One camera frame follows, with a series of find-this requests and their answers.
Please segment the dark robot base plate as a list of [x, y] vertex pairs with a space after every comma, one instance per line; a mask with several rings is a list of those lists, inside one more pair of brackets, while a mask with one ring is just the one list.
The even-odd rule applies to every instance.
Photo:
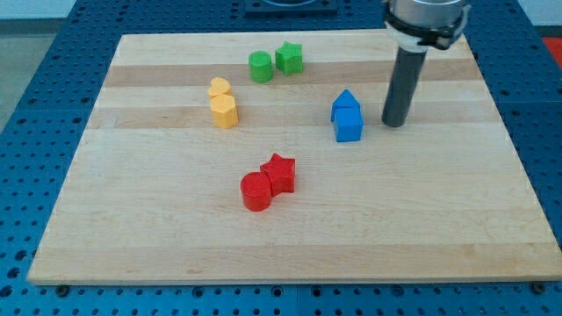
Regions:
[[327, 13], [336, 14], [337, 0], [242, 0], [246, 17]]

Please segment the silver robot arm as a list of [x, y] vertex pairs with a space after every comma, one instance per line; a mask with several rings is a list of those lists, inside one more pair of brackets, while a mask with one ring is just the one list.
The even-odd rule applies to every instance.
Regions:
[[465, 0], [387, 0], [385, 26], [399, 48], [448, 50], [462, 35], [471, 6]]

